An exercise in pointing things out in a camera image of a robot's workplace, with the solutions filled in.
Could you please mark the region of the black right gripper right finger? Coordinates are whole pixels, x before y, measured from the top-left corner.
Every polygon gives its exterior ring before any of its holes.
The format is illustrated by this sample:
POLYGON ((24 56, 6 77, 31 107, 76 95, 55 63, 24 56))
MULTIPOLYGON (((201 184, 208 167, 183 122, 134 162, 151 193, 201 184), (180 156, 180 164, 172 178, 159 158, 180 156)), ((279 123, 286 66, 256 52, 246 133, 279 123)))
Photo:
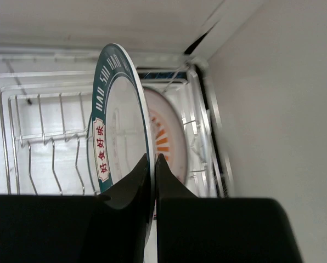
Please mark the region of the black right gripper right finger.
POLYGON ((301 262, 288 216, 271 198, 199 198, 155 166, 159 262, 301 262))

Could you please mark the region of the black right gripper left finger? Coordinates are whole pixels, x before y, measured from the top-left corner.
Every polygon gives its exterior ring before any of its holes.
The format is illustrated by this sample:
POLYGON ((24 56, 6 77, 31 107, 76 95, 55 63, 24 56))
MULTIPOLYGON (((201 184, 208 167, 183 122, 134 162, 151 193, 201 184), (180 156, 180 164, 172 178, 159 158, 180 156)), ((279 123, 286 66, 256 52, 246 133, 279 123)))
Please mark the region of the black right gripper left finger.
POLYGON ((0 195, 0 262, 142 262, 148 161, 97 196, 0 195))

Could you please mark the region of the white plate green rim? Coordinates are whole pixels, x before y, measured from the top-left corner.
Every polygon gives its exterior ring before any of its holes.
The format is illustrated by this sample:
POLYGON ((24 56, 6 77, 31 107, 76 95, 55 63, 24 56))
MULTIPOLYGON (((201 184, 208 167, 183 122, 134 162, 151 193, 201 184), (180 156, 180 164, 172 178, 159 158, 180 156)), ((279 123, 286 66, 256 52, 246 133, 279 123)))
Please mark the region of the white plate green rim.
POLYGON ((134 62, 119 44, 107 44, 95 67, 87 130, 87 164, 100 194, 143 158, 149 175, 149 222, 154 213, 155 151, 149 108, 134 62))

